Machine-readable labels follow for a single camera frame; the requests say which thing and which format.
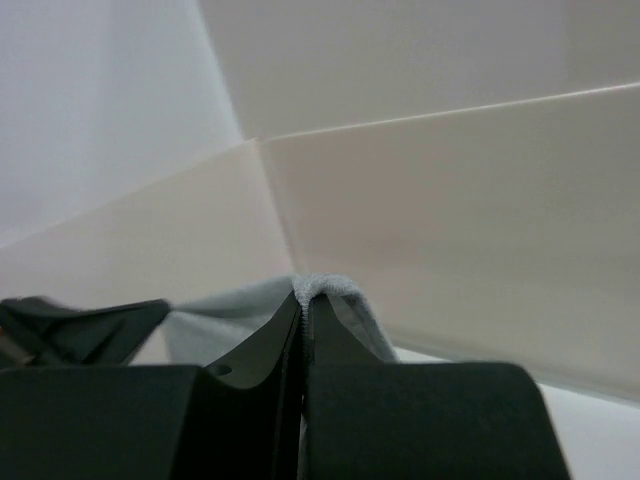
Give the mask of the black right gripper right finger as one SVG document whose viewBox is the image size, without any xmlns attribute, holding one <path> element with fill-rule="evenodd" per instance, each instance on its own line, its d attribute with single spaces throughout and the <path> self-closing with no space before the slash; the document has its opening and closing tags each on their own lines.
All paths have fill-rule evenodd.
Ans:
<svg viewBox="0 0 640 480">
<path fill-rule="evenodd" d="M 544 398 L 504 362 L 390 363 L 348 329 L 339 297 L 308 310 L 311 479 L 566 479 Z"/>
</svg>

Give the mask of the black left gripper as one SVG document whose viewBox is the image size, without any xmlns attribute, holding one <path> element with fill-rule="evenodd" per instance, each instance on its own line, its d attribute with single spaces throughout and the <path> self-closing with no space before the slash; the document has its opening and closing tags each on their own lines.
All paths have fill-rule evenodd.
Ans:
<svg viewBox="0 0 640 480">
<path fill-rule="evenodd" d="M 126 365 L 171 312 L 162 299 L 72 309 L 46 297 L 1 301 L 1 368 Z"/>
</svg>

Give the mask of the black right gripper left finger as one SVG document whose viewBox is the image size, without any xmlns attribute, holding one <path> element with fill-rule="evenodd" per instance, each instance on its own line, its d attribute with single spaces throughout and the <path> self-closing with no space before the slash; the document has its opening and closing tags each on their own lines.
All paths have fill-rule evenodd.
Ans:
<svg viewBox="0 0 640 480">
<path fill-rule="evenodd" d="M 293 479 L 301 309 L 206 365 L 1 368 L 5 479 Z"/>
</svg>

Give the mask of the grey tank top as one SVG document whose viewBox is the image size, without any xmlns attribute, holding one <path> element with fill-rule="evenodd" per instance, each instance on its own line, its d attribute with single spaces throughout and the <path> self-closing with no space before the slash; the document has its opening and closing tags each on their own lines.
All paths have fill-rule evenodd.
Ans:
<svg viewBox="0 0 640 480">
<path fill-rule="evenodd" d="M 214 362 L 263 327 L 291 293 L 302 309 L 306 361 L 312 358 L 314 343 L 308 310 L 311 300 L 321 294 L 339 297 L 353 310 L 355 317 L 345 326 L 371 353 L 384 362 L 398 361 L 356 282 L 329 273 L 275 277 L 175 305 L 162 323 L 170 359 L 202 366 Z"/>
</svg>

